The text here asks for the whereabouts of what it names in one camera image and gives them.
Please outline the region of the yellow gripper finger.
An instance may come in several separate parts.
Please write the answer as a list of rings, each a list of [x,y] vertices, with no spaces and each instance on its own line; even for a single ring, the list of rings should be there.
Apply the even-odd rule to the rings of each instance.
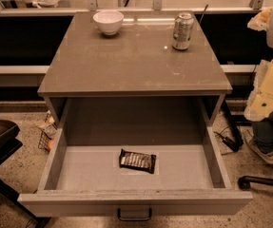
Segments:
[[[272,7],[267,7],[263,9],[261,12],[259,12],[257,15],[249,20],[249,22],[247,23],[247,27],[256,31],[267,30],[267,25],[272,10]]]

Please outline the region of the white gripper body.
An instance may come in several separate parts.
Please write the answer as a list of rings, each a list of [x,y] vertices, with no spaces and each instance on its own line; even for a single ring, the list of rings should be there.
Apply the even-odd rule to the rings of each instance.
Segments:
[[[259,122],[267,118],[273,111],[273,60],[261,60],[253,83],[244,116],[251,122]]]

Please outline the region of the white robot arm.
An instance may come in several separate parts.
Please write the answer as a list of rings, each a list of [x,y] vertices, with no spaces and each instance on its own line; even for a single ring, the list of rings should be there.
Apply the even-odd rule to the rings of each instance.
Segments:
[[[248,22],[247,26],[258,31],[265,30],[267,45],[273,48],[273,7],[261,11]],[[273,59],[270,62],[261,60],[253,86],[244,116],[251,122],[259,122],[268,118],[273,112]]]

